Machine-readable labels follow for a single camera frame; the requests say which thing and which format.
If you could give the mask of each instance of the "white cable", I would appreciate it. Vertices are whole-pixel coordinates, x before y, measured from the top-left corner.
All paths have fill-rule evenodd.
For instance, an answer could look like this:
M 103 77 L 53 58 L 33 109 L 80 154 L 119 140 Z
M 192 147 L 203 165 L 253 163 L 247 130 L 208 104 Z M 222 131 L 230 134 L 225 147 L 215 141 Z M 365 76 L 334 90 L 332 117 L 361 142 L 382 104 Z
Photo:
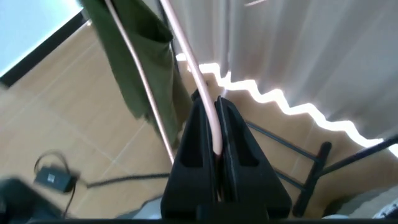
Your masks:
M 170 21 L 170 25 L 174 30 L 174 34 L 181 45 L 182 52 L 187 57 L 187 62 L 192 70 L 192 75 L 197 84 L 199 94 L 201 96 L 202 102 L 205 106 L 205 111 L 210 123 L 211 137 L 213 140 L 213 151 L 216 155 L 220 156 L 222 151 L 222 140 L 221 140 L 221 128 L 220 122 L 218 120 L 216 108 L 214 102 L 210 97 L 207 90 L 206 83 L 203 79 L 203 74 L 199 70 L 198 62 L 193 56 L 192 49 L 188 43 L 185 34 L 182 31 L 181 25 L 174 13 L 173 7 L 169 0 L 160 0 L 163 5 L 164 11 Z
M 118 17 L 118 14 L 116 13 L 116 11 L 114 9 L 111 1 L 110 0 L 105 0 L 105 3 L 107 5 L 109 11 L 111 12 L 111 15 L 112 15 L 112 17 L 113 17 L 113 19 L 114 19 L 114 21 L 115 21 L 120 33 L 121 33 L 121 35 L 122 35 L 126 45 L 127 45 L 127 48 L 130 51 L 131 56 L 133 57 L 133 59 L 134 59 L 134 61 L 136 63 L 136 67 L 138 69 L 138 72 L 139 72 L 139 75 L 141 77 L 141 80 L 142 80 L 142 82 L 144 84 L 144 88 L 145 88 L 145 91 L 147 93 L 150 106 L 152 107 L 152 110 L 154 112 L 156 123 L 157 123 L 157 126 L 159 127 L 159 130 L 160 130 L 160 135 L 162 136 L 162 139 L 163 139 L 164 145 L 166 147 L 167 153 L 169 154 L 170 161 L 173 164 L 174 163 L 174 156 L 173 156 L 172 148 L 170 146 L 169 140 L 167 139 L 167 135 L 166 135 L 166 131 L 165 131 L 165 128 L 164 128 L 164 125 L 163 125 L 163 122 L 162 122 L 162 118 L 160 118 L 160 114 L 159 114 L 159 111 L 157 110 L 157 106 L 156 106 L 156 102 L 155 102 L 154 96 L 152 94 L 152 91 L 150 90 L 150 87 L 149 87 L 149 84 L 148 84 L 148 80 L 147 80 L 147 78 L 145 76 L 145 72 L 144 72 L 144 69 L 142 68 L 142 65 L 141 65 L 141 62 L 139 60 L 139 57 L 138 57 L 136 51 L 134 50 L 134 47 L 132 46 L 132 43 L 131 43 L 126 31 L 124 30 L 124 27 L 123 27 L 123 25 L 122 25 L 122 23 L 121 23 L 121 21 L 120 21 L 120 19 Z

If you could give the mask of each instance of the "dark green towel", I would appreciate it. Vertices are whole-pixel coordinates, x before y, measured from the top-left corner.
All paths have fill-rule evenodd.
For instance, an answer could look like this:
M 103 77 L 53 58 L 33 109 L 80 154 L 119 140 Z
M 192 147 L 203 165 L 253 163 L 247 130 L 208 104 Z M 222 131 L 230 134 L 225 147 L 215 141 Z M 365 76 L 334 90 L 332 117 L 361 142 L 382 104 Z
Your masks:
M 136 118 L 157 125 L 136 64 L 103 0 L 81 0 L 108 56 L 124 101 Z M 141 0 L 114 0 L 118 16 L 146 73 L 171 144 L 192 105 L 170 50 L 171 31 Z

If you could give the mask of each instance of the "white curtain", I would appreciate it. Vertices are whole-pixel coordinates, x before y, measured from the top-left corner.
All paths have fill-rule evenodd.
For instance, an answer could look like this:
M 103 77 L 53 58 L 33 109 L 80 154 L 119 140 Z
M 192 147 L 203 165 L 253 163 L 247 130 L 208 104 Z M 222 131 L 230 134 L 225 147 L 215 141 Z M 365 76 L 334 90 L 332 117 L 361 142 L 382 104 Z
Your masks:
M 279 88 L 366 138 L 398 133 L 398 1 L 171 1 L 199 63 L 222 77 Z

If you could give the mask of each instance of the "tiled floor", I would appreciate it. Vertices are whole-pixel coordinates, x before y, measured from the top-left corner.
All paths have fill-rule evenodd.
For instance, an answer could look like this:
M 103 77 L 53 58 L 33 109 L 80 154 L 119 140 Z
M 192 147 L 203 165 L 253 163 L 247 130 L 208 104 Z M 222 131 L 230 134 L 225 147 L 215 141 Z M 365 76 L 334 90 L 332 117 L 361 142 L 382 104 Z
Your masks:
M 195 84 L 181 64 L 189 92 Z M 214 98 L 223 89 L 206 75 Z M 333 143 L 328 163 L 361 149 L 345 133 L 319 128 L 307 114 L 287 116 L 275 103 L 259 104 L 246 91 L 230 91 L 245 119 L 316 154 L 324 141 Z M 252 132 L 271 164 L 304 182 L 311 161 Z M 0 88 L 0 174 L 32 183 L 37 157 L 49 149 L 63 151 L 87 181 L 126 174 L 169 172 L 171 165 L 151 126 L 135 120 L 124 105 L 106 56 L 91 27 L 83 26 L 10 89 Z M 337 197 L 398 183 L 398 165 L 388 151 L 339 170 L 319 181 L 306 216 L 319 217 Z M 112 218 L 161 195 L 167 180 L 115 184 L 100 189 L 78 187 L 71 206 L 81 218 Z M 282 181 L 292 200 L 299 191 Z M 64 207 L 68 195 L 32 185 Z

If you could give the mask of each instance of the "black cable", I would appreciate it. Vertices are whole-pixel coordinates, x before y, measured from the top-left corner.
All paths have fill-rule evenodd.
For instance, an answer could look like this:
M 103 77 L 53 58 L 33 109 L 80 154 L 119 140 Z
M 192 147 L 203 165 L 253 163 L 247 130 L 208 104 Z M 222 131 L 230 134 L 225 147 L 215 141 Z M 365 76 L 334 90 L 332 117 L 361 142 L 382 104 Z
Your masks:
M 36 160 L 35 166 L 34 166 L 34 172 L 35 174 L 38 173 L 39 171 L 39 164 L 40 161 L 47 157 L 47 156 L 55 156 L 56 158 L 58 158 L 61 163 L 63 164 L 65 171 L 67 172 L 67 174 L 70 174 L 70 169 L 68 166 L 68 162 L 67 159 L 65 158 L 65 156 L 62 154 L 62 152 L 57 151 L 57 150 L 51 150 L 51 151 L 47 151 L 45 153 L 43 153 L 42 155 L 39 156 L 39 158 Z M 83 185 L 86 186 L 87 189 L 91 189 L 91 188 L 95 188 L 95 187 L 102 187 L 105 185 L 109 185 L 109 184 L 115 184 L 115 183 L 119 183 L 119 182 L 124 182 L 127 180 L 149 180 L 149 179 L 161 179 L 161 178 L 168 178 L 169 177 L 169 173 L 163 173 L 163 174 L 145 174 L 145 175 L 128 175 L 128 176 L 124 176 L 124 177 L 116 177 L 116 178 L 112 178 L 112 179 L 108 179 L 108 180 L 101 180 L 98 182 L 93 182 L 93 183 L 86 183 L 85 181 L 79 179 L 76 177 L 77 181 L 82 182 Z M 76 183 L 72 188 L 72 193 L 70 195 L 70 199 L 67 203 L 67 206 L 65 207 L 65 210 L 63 211 L 62 217 L 65 218 L 69 207 L 72 203 L 73 197 L 75 196 L 75 192 L 76 192 Z

